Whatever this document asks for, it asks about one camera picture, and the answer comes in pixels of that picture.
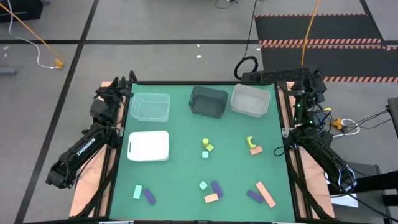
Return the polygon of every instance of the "floor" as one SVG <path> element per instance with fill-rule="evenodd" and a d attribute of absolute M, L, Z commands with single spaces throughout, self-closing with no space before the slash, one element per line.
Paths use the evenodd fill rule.
<path fill-rule="evenodd" d="M 75 44 L 52 46 L 66 59 L 63 70 L 39 67 L 35 63 L 36 49 L 31 45 L 0 44 L 0 65 L 14 66 L 18 71 L 15 76 L 0 77 L 3 105 L 0 110 L 0 217 L 3 223 L 12 223 L 16 218 L 93 0 L 50 2 L 44 7 L 41 19 L 27 23 L 44 39 L 75 40 Z M 398 16 L 394 10 L 398 2 L 366 2 L 384 39 L 398 40 L 395 23 Z M 84 45 L 25 222 L 68 218 L 73 190 L 56 189 L 44 180 L 60 153 L 90 125 L 89 108 L 94 91 L 102 81 L 127 76 L 130 70 L 135 71 L 139 80 L 234 80 L 233 69 L 244 53 L 242 43 L 247 39 L 254 1 L 240 0 L 222 10 L 213 3 L 214 0 L 99 1 L 87 40 L 158 41 Z M 265 0 L 257 3 L 256 14 L 311 13 L 314 5 L 315 0 Z M 359 0 L 321 1 L 318 12 L 358 13 L 363 12 L 363 8 Z M 0 40 L 10 39 L 7 28 L 8 24 L 0 24 Z M 255 30 L 253 25 L 252 40 L 257 39 Z M 33 39 L 19 23 L 14 24 L 13 34 Z M 168 40 L 193 41 L 178 44 Z M 199 40 L 223 41 L 197 44 L 204 43 Z M 259 58 L 258 47 L 250 44 L 248 55 Z M 40 48 L 40 62 L 53 65 L 54 56 L 44 46 Z M 241 71 L 251 68 L 251 64 L 244 64 Z M 354 120 L 378 113 L 384 109 L 388 97 L 398 95 L 396 84 L 391 83 L 327 83 L 327 87 L 326 105 L 332 107 L 333 116 Z M 368 125 L 387 117 L 370 121 Z M 398 170 L 397 141 L 392 123 L 387 123 L 341 138 L 333 142 L 332 148 L 347 161 L 379 164 L 381 172 L 389 172 Z M 391 210 L 393 216 L 398 217 L 398 210 Z"/>

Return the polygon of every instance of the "clear plastic bin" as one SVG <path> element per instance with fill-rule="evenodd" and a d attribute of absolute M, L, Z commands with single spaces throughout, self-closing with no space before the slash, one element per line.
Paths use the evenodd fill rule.
<path fill-rule="evenodd" d="M 131 116 L 139 121 L 166 122 L 169 120 L 170 96 L 165 93 L 135 93 Z"/>
<path fill-rule="evenodd" d="M 268 110 L 269 92 L 237 84 L 231 97 L 231 109 L 235 112 L 260 118 Z"/>

